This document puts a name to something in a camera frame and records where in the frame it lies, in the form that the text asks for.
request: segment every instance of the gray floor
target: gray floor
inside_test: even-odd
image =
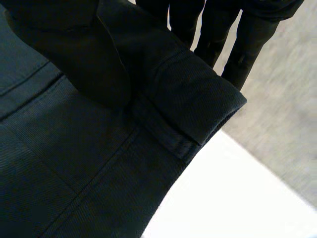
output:
[[[238,20],[215,66],[219,74],[235,41]],[[317,1],[305,0],[264,46],[242,89],[248,103],[224,127],[315,208],[316,79]]]

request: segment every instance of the person's legs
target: person's legs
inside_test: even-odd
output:
[[[214,67],[240,8],[240,0],[207,0],[194,52],[210,67]]]
[[[281,20],[292,17],[304,0],[245,0],[237,39],[222,77],[241,90],[263,45]]]
[[[56,65],[84,95],[125,106],[130,80],[106,26],[99,0],[0,0],[12,31]]]
[[[188,48],[193,43],[197,20],[204,5],[205,0],[170,1],[169,23],[171,30]]]
[[[161,22],[167,26],[169,0],[136,0],[135,2],[136,5],[159,18]]]
[[[222,77],[241,90],[263,45],[273,36],[278,24],[279,21],[271,22],[243,12]]]

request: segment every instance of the black trousers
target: black trousers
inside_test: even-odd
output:
[[[169,8],[171,31],[188,48],[191,47],[205,0],[136,0],[136,4],[158,17],[165,25]]]
[[[237,39],[222,77],[241,89],[263,45],[274,35],[281,20],[294,15],[304,0],[207,0],[201,36],[195,54],[214,67],[227,39],[230,27],[242,9]],[[190,47],[195,35],[197,18],[203,9],[201,1],[137,0],[137,4],[154,16],[164,19],[170,3],[172,31]],[[185,13],[188,22],[184,21]]]

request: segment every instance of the dark jacket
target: dark jacket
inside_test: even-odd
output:
[[[138,7],[105,0],[99,10],[133,82],[124,110],[83,97],[0,17],[1,237],[140,237],[246,102]]]

